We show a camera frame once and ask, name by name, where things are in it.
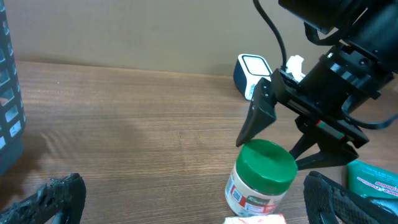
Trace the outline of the green 3M gloves package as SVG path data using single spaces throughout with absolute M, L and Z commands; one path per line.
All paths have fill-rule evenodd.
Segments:
M 397 174 L 358 160 L 350 162 L 346 171 L 350 191 L 397 215 Z

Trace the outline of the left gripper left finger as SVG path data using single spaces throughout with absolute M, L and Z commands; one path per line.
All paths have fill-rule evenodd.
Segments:
M 1 211 L 1 223 L 80 223 L 86 200 L 86 185 L 78 173 L 52 179 L 35 194 Z

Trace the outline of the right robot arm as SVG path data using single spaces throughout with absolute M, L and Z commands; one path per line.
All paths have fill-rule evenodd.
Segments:
M 365 129 L 384 129 L 392 118 L 365 122 L 352 112 L 397 73 L 397 1 L 280 0 L 303 20 L 305 35 L 328 52 L 302 80 L 283 63 L 254 88 L 248 115 L 236 140 L 241 146 L 276 119 L 282 104 L 297 114 L 302 137 L 290 153 L 299 169 L 345 166 L 368 142 Z

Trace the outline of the green lid jar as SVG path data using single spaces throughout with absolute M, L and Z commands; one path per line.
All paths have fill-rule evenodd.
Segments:
M 298 172 L 295 159 L 278 144 L 253 139 L 243 145 L 227 181 L 224 195 L 240 217 L 275 211 Z

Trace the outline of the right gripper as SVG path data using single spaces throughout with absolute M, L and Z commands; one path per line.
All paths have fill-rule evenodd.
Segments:
M 356 160 L 359 154 L 348 141 L 359 148 L 368 143 L 369 138 L 354 125 L 322 111 L 307 96 L 298 93 L 297 87 L 293 77 L 280 69 L 273 72 L 271 82 L 261 78 L 254 88 L 236 147 L 246 144 L 276 121 L 275 105 L 279 102 L 299 115 L 295 123 L 303 135 L 289 151 L 298 169 L 345 166 Z M 314 144 L 320 151 L 299 159 Z

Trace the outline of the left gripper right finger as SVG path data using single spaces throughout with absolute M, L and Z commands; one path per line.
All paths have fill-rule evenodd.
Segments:
M 364 198 L 316 171 L 303 184 L 310 224 L 397 224 L 396 198 Z

